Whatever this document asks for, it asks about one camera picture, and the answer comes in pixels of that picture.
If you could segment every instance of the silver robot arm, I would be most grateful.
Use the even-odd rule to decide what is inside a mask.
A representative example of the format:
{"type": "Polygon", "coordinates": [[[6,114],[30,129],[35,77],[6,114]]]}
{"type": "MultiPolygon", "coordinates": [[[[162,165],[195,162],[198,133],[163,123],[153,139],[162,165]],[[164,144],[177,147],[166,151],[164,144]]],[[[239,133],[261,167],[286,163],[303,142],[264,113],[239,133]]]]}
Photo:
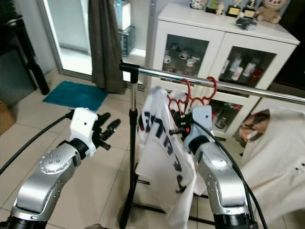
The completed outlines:
{"type": "Polygon", "coordinates": [[[104,141],[115,132],[120,120],[113,121],[102,133],[100,126],[109,117],[109,113],[97,115],[85,108],[75,109],[70,126],[70,141],[62,142],[40,158],[35,172],[18,193],[7,228],[45,227],[63,186],[72,178],[81,160],[93,156],[98,146],[110,149],[110,145],[104,141]]]}
{"type": "Polygon", "coordinates": [[[175,113],[184,147],[195,156],[198,171],[207,187],[216,229],[256,229],[251,219],[243,181],[231,159],[200,127],[212,130],[211,106],[191,108],[186,115],[175,113]]]}

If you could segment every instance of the cardboard box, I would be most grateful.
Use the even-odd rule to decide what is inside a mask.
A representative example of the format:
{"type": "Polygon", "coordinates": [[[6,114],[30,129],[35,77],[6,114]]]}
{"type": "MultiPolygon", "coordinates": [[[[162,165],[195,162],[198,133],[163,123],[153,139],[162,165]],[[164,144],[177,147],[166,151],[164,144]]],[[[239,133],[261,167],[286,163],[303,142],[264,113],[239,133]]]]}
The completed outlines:
{"type": "Polygon", "coordinates": [[[16,119],[12,116],[8,107],[3,101],[0,101],[0,135],[14,125],[15,122],[16,119]]]}

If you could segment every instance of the gray curtain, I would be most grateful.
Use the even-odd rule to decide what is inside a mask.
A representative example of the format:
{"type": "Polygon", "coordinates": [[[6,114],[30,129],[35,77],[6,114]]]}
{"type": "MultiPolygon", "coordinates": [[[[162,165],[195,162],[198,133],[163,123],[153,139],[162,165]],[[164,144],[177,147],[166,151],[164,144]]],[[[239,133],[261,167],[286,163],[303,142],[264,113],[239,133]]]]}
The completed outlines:
{"type": "Polygon", "coordinates": [[[89,0],[88,15],[92,82],[106,92],[122,94],[122,50],[113,0],[89,0]]]}

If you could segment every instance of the white t-shirt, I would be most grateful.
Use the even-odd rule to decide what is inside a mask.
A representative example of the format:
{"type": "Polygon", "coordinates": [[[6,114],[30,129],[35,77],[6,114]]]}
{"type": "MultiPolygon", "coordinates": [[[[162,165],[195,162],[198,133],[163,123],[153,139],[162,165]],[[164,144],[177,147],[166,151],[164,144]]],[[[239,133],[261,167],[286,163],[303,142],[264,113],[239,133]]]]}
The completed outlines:
{"type": "Polygon", "coordinates": [[[247,143],[242,162],[267,223],[305,208],[305,113],[270,109],[265,133],[247,143]]]}
{"type": "Polygon", "coordinates": [[[155,87],[148,95],[138,125],[138,175],[150,181],[150,190],[167,213],[169,224],[186,229],[196,171],[192,156],[175,135],[169,135],[174,122],[168,109],[167,92],[155,87]]]}

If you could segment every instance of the metal pole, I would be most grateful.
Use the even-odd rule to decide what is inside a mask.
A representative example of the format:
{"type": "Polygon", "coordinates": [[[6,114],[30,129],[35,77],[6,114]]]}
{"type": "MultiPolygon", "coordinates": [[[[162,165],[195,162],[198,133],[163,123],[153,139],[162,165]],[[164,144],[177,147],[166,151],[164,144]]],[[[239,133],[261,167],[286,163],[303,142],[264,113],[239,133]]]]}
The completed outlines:
{"type": "MultiPolygon", "coordinates": [[[[185,76],[185,75],[167,73],[167,72],[152,70],[152,69],[143,68],[143,67],[139,68],[139,73],[155,76],[155,77],[162,78],[162,79],[172,79],[172,80],[179,80],[179,81],[181,81],[182,79],[186,79],[190,83],[193,83],[196,85],[214,87],[214,83],[212,81],[209,81],[207,79],[202,79],[202,78],[195,78],[195,77],[190,77],[190,76],[185,76]]],[[[255,95],[255,96],[262,97],[262,98],[279,99],[279,100],[283,100],[283,101],[288,101],[288,102],[305,105],[305,98],[297,97],[294,95],[271,92],[271,91],[266,91],[266,90],[262,90],[262,89],[236,85],[233,83],[224,83],[224,82],[220,82],[220,81],[217,82],[217,86],[218,86],[218,89],[229,91],[229,92],[237,92],[237,93],[241,93],[241,94],[255,95]]]]}
{"type": "Polygon", "coordinates": [[[137,102],[136,102],[136,92],[137,92],[137,85],[136,83],[131,83],[130,86],[130,109],[135,111],[137,109],[137,102]]]}

